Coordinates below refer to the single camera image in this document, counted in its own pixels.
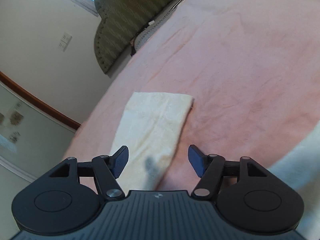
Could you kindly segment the cream white textured pants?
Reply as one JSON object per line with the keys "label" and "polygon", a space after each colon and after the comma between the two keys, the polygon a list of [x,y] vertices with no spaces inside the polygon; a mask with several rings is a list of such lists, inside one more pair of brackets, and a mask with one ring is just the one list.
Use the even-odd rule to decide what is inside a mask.
{"label": "cream white textured pants", "polygon": [[132,94],[111,147],[111,153],[121,146],[129,149],[129,161],[117,179],[125,193],[151,191],[159,184],[175,155],[193,102],[186,94]]}

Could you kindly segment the white floral wardrobe door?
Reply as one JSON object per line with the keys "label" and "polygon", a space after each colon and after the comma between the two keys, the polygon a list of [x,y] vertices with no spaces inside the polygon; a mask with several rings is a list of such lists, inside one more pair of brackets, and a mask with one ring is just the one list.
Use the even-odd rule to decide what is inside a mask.
{"label": "white floral wardrobe door", "polygon": [[1,84],[1,165],[33,182],[57,165],[75,130]]}

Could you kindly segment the pink bed blanket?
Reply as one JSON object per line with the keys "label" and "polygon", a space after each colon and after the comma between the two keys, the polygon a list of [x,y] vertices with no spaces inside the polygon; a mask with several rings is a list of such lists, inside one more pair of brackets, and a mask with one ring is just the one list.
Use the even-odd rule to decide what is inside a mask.
{"label": "pink bed blanket", "polygon": [[134,92],[194,98],[161,190],[197,183],[191,144],[270,166],[319,122],[319,0],[185,0],[112,82],[66,156],[109,154]]}

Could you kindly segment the grey patterned pillow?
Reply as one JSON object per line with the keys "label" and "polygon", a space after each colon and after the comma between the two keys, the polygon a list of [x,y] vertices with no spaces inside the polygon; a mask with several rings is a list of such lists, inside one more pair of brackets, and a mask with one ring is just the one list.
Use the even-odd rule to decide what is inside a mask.
{"label": "grey patterned pillow", "polygon": [[131,44],[130,56],[140,50],[140,48],[150,39],[150,37],[170,18],[178,5],[184,0],[172,0],[156,16],[148,21],[146,26],[137,34]]}

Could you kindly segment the olive green upholstered headboard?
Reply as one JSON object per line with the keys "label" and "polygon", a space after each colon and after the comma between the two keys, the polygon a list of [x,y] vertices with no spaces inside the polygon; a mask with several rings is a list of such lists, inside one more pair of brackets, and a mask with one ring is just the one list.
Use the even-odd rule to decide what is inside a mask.
{"label": "olive green upholstered headboard", "polygon": [[101,17],[94,52],[104,74],[142,30],[173,0],[94,0]]}

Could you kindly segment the brown wooden door frame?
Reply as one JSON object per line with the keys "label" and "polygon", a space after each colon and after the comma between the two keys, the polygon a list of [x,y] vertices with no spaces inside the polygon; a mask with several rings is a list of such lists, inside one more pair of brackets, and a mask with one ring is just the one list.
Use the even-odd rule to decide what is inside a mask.
{"label": "brown wooden door frame", "polygon": [[1,72],[1,83],[10,88],[13,92],[21,96],[23,99],[27,100],[33,106],[37,107],[39,110],[43,111],[44,113],[48,114],[49,116],[63,123],[64,125],[74,130],[77,130],[81,126],[80,123],[62,114],[61,112],[57,111],[53,107],[49,106],[45,102],[35,97],[33,94],[29,93],[27,90],[25,90],[17,83],[15,83],[12,79],[10,79],[8,76],[6,76],[3,72]]}

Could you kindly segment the white double wall socket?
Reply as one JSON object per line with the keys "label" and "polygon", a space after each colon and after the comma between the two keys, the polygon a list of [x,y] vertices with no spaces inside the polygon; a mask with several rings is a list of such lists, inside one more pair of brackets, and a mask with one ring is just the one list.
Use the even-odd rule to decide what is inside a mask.
{"label": "white double wall socket", "polygon": [[58,48],[65,52],[65,50],[67,49],[70,41],[72,39],[72,35],[70,35],[69,33],[67,32],[64,32],[63,36],[61,37],[60,39],[60,42],[59,42],[59,45],[58,45]]}

